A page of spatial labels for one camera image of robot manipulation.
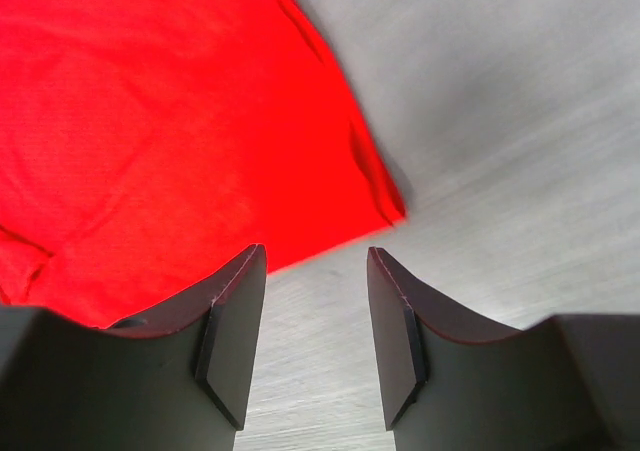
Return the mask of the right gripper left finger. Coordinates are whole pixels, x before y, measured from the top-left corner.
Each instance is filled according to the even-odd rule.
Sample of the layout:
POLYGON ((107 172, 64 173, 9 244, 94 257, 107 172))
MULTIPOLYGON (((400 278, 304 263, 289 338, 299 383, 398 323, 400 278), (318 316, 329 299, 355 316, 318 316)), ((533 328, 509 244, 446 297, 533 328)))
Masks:
POLYGON ((266 284, 252 245, 106 329, 1 310, 5 450, 230 450, 244 427, 266 284))

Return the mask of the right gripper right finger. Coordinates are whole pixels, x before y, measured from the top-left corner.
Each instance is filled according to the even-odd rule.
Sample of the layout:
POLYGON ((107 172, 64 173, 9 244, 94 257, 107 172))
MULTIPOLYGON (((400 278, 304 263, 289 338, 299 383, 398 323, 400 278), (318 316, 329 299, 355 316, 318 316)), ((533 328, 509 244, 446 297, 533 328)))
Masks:
POLYGON ((639 318, 556 314, 519 330, 380 247, 367 289, 385 426, 400 450, 635 450, 639 318))

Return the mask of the red t-shirt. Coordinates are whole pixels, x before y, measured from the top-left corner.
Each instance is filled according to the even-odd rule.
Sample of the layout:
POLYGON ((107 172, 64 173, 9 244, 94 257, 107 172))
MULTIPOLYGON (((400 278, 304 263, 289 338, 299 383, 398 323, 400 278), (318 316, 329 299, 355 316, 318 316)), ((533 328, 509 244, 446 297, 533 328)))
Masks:
POLYGON ((1 0, 1 300, 106 327, 404 220, 296 0, 1 0))

